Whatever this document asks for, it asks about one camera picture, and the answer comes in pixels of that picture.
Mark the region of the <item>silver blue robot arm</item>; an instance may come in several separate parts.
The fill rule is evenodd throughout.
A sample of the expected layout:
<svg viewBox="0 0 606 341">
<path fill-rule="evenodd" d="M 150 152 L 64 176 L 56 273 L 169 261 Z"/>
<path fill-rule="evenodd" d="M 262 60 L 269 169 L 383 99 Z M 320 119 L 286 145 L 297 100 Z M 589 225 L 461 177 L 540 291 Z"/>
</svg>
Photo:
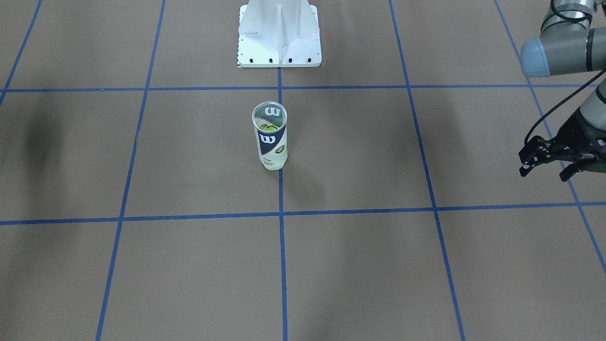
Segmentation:
<svg viewBox="0 0 606 341">
<path fill-rule="evenodd" d="M 547 78 L 595 72 L 594 82 L 605 76 L 606 33 L 591 26 L 603 0 L 552 0 L 540 35 L 521 48 L 521 70 L 528 78 Z M 518 156 L 522 177 L 542 164 L 567 162 L 559 173 L 566 182 L 580 172 L 605 172 L 606 93 L 601 81 L 559 128 L 554 138 L 534 136 L 529 130 Z"/>
</svg>

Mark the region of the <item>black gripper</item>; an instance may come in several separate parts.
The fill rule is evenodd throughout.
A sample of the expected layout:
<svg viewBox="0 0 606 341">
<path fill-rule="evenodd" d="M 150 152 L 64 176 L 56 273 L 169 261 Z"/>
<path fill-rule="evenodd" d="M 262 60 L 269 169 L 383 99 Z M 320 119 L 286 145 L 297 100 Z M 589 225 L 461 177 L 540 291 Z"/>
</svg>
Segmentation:
<svg viewBox="0 0 606 341">
<path fill-rule="evenodd" d="M 518 152 L 519 174 L 526 177 L 537 166 L 557 159 L 571 162 L 559 173 L 560 180 L 567 182 L 576 173 L 605 173 L 605 156 L 605 131 L 592 125 L 580 109 L 576 109 L 553 140 L 536 135 L 525 142 Z"/>
</svg>

